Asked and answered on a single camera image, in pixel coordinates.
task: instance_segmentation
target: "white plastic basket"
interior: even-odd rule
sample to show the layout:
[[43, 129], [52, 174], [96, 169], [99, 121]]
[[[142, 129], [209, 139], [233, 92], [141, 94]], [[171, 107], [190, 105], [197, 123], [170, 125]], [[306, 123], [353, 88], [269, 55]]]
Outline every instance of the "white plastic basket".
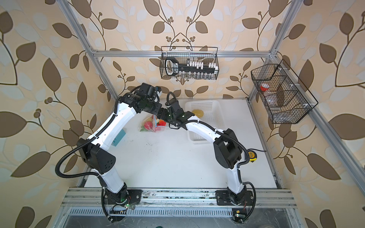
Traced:
[[[203, 122], [216, 127], [218, 129], [226, 129], [224, 124], [222, 109], [220, 104], [216, 100], [205, 100], [205, 101], [189, 101], [185, 104], [185, 111], [192, 111], [194, 109], [200, 109], [204, 112], [202, 118]], [[194, 144], [209, 143], [206, 139], [198, 135], [197, 133], [187, 131], [188, 139]]]

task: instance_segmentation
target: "yellow tape measure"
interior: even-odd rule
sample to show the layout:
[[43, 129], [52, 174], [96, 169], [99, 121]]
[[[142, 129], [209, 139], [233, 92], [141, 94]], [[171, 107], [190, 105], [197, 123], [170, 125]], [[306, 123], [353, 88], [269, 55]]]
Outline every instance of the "yellow tape measure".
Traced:
[[254, 162], [254, 161], [256, 161], [256, 159], [257, 159], [257, 154], [256, 154], [256, 152], [255, 152], [255, 151], [250, 150], [250, 151], [249, 151], [249, 156], [250, 156], [250, 162]]

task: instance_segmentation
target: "teal box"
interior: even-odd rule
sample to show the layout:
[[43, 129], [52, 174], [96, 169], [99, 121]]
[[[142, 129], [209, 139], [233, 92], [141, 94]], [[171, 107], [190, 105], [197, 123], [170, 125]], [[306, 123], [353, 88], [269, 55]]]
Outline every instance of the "teal box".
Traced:
[[113, 146], [117, 146], [120, 140], [126, 135], [126, 132], [122, 129], [112, 142]]

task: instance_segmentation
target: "work surface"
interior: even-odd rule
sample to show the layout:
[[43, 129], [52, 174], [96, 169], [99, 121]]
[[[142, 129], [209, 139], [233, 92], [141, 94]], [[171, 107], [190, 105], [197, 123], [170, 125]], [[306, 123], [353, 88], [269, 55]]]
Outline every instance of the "work surface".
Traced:
[[[181, 99], [179, 104], [185, 109], [188, 101], [192, 100]], [[218, 101], [225, 125], [237, 139], [247, 149], [263, 150], [246, 100]], [[116, 157], [115, 167], [129, 188], [227, 187], [226, 171], [215, 159], [213, 144], [193, 144], [182, 128], [139, 132], [141, 121], [149, 115], [142, 112], [132, 118], [124, 127], [124, 138], [108, 151]], [[240, 170], [242, 181], [250, 181], [255, 188], [276, 188], [264, 152], [257, 152], [257, 160]], [[98, 178], [89, 176], [85, 187], [100, 187]]]

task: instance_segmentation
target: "black wire basket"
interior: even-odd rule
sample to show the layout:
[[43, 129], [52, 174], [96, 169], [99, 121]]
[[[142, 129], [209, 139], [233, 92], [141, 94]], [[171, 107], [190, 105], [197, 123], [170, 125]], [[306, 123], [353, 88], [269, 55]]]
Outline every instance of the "black wire basket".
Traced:
[[217, 47], [162, 46], [162, 79], [216, 80], [219, 73]]
[[[317, 104], [317, 99], [308, 90], [298, 75], [293, 82], [286, 71], [287, 64], [266, 64], [251, 71], [253, 84], [260, 95], [269, 119], [273, 124], [296, 124]], [[315, 101], [309, 101], [298, 87], [309, 92]]]

